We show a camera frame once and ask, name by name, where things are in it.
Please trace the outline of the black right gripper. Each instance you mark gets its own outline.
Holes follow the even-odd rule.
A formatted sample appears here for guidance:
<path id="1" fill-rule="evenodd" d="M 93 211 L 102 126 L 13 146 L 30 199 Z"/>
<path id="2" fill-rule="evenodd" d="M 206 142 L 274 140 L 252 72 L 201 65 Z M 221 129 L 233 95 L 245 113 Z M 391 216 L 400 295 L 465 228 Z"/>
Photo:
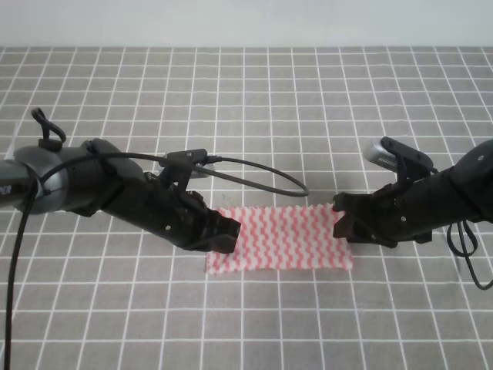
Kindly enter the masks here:
<path id="1" fill-rule="evenodd" d="M 431 230 L 409 231 L 411 223 L 404 215 L 401 200 L 410 183 L 388 184 L 371 194 L 342 192 L 334 196 L 333 209 L 344 215 L 334 224 L 334 238 L 354 244 L 379 244 L 396 247 L 398 243 L 431 241 Z"/>

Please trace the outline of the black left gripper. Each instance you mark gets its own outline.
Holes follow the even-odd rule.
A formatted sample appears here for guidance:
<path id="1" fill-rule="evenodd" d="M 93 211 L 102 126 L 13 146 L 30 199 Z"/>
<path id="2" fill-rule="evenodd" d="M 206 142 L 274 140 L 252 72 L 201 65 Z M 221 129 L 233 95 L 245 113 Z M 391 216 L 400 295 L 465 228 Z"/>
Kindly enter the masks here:
<path id="1" fill-rule="evenodd" d="M 192 207 L 151 173 L 124 180 L 103 211 L 184 250 L 203 253 L 233 253 L 241 228 L 235 210 Z"/>

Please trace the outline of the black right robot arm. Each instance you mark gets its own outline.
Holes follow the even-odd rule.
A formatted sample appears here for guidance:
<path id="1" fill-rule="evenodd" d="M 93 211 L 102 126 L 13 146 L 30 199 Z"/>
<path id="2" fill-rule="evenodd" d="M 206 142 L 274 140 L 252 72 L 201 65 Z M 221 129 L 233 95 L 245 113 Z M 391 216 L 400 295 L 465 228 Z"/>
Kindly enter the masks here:
<path id="1" fill-rule="evenodd" d="M 333 209 L 343 216 L 334 225 L 335 238 L 394 248 L 404 241 L 427 243 L 440 227 L 492 220 L 490 140 L 442 171 L 428 155 L 387 136 L 374 141 L 364 158 L 396 173 L 397 181 L 369 194 L 337 194 Z"/>

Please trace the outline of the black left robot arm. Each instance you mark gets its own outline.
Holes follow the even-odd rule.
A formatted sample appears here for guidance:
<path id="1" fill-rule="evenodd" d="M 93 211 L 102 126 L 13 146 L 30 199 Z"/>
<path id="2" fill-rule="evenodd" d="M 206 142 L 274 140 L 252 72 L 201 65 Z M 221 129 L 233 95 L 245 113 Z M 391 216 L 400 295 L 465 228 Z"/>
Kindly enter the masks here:
<path id="1" fill-rule="evenodd" d="M 22 147 L 1 162 L 1 205 L 23 210 L 35 184 L 33 214 L 64 210 L 91 217 L 102 211 L 186 251 L 232 253 L 240 223 L 188 191 L 193 161 L 184 152 L 172 157 L 177 162 L 155 175 L 107 140 Z"/>

